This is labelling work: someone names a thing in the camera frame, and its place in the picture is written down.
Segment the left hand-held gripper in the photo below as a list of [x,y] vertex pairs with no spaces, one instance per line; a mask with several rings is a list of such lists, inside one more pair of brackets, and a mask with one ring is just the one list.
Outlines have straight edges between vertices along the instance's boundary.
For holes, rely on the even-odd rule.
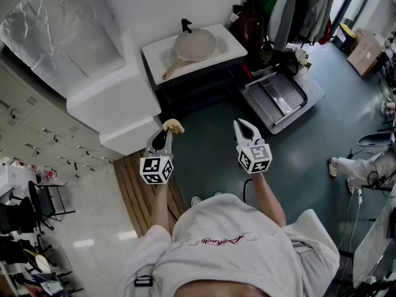
[[146,184],[167,184],[173,173],[173,134],[170,129],[158,130],[148,140],[140,158],[140,176]]

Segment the yellow sponge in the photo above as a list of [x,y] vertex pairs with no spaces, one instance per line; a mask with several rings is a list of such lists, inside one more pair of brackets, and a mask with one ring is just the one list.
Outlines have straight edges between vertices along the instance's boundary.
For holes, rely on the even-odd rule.
[[163,130],[170,131],[172,134],[184,133],[184,128],[181,123],[176,119],[169,119],[163,123]]

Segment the person's left forearm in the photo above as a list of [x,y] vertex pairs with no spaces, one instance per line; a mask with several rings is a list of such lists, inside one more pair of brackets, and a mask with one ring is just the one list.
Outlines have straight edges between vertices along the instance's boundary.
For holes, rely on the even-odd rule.
[[158,225],[164,228],[169,234],[170,221],[168,215],[168,185],[158,185],[155,191],[155,200],[152,207],[152,225]]

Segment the person's right forearm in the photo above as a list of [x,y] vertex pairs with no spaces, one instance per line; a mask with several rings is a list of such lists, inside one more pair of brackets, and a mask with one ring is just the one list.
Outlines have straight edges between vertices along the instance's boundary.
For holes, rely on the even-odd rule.
[[259,210],[279,227],[286,226],[286,216],[262,173],[252,174]]

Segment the metal step platform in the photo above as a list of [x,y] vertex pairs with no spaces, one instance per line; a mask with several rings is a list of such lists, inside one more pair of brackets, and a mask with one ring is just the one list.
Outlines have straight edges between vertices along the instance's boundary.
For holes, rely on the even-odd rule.
[[325,97],[307,69],[288,77],[274,71],[254,73],[238,91],[266,128],[276,135]]

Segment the wooden slat board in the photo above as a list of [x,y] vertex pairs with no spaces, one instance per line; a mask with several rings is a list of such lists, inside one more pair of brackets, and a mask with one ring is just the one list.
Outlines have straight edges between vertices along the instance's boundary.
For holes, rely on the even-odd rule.
[[[156,194],[156,187],[146,184],[139,174],[143,154],[144,150],[139,150],[113,162],[124,205],[139,238],[152,226],[151,213]],[[167,199],[170,230],[173,231],[178,218],[187,210],[174,177],[168,183]]]

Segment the dark sink cabinet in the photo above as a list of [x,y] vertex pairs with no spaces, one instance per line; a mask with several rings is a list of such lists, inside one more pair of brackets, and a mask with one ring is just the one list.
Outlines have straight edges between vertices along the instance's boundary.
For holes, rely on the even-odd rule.
[[234,95],[243,64],[244,56],[241,56],[157,85],[160,120],[180,118]]

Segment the black bag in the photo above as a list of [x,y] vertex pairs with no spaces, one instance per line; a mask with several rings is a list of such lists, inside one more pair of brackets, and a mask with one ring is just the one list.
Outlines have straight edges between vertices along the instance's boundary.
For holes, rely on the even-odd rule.
[[250,71],[258,71],[268,67],[274,67],[278,71],[288,71],[291,75],[296,75],[299,71],[298,61],[292,50],[270,51],[260,50],[246,56],[246,66]]

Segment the white sink basin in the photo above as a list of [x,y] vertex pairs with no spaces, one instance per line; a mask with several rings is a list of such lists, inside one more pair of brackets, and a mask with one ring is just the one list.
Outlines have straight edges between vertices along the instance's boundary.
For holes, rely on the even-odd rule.
[[142,48],[148,68],[156,85],[184,77],[206,68],[213,68],[217,64],[224,64],[234,59],[243,59],[247,55],[246,49],[222,24],[205,27],[217,41],[215,51],[207,58],[194,62],[185,59],[167,79],[164,73],[180,57],[174,49],[177,36],[165,38]]

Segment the white plush item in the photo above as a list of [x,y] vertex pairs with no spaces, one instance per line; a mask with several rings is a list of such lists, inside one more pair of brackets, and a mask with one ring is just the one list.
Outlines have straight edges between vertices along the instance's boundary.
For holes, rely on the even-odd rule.
[[312,63],[309,61],[309,53],[305,49],[297,47],[294,52],[297,62],[300,65],[306,67],[307,69],[312,66]]

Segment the person in white coat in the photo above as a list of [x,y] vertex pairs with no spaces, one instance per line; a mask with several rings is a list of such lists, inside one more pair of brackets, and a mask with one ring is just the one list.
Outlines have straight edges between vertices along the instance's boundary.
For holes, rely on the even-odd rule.
[[316,213],[279,227],[232,194],[184,212],[169,234],[158,225],[126,262],[121,297],[173,297],[198,280],[252,285],[270,297],[322,297],[340,256]]

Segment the black chair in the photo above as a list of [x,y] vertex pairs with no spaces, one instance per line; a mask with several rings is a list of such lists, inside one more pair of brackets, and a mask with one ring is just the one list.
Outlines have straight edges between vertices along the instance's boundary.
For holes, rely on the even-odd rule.
[[[49,230],[54,230],[53,226],[49,226],[49,224],[47,224],[46,219],[52,219],[59,222],[59,220],[56,218],[57,216],[75,213],[75,210],[66,210],[60,195],[60,187],[61,185],[58,184],[39,185],[37,183],[34,183],[33,181],[28,182],[29,196],[35,212],[35,220],[37,223],[38,231],[41,235],[44,234],[44,231],[41,228],[42,225],[47,227]],[[56,211],[53,202],[53,196],[51,195],[49,190],[50,188],[56,189],[63,209],[62,212]]]

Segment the grey oval chair shell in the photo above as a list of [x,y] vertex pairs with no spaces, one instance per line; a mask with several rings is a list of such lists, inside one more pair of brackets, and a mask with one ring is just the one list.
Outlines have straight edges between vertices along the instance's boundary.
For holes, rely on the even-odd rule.
[[358,146],[368,153],[381,153],[388,149],[396,152],[396,137],[392,132],[378,132],[360,138]]

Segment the row of hanging clothes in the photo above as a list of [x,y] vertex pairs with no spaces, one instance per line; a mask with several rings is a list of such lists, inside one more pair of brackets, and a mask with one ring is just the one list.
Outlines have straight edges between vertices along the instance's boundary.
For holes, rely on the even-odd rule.
[[314,44],[330,34],[330,13],[335,0],[244,0],[265,17],[263,48],[283,51],[288,43]]

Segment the cardboard box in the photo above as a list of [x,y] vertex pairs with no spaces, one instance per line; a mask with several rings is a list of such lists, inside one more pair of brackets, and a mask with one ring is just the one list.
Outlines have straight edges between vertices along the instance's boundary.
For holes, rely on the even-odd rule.
[[378,42],[377,36],[368,30],[359,28],[355,33],[357,42],[347,61],[360,77],[364,77],[377,63],[382,45]]

